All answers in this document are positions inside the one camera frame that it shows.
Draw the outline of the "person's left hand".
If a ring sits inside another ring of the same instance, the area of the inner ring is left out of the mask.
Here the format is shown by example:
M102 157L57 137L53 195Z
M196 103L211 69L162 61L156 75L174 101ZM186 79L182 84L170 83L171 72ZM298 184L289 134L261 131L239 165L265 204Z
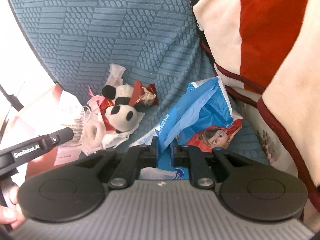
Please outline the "person's left hand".
M19 227L25 220L17 200L18 189L19 187L14 185L9 192L10 202L15 208L1 206L1 225L10 225L12 229Z

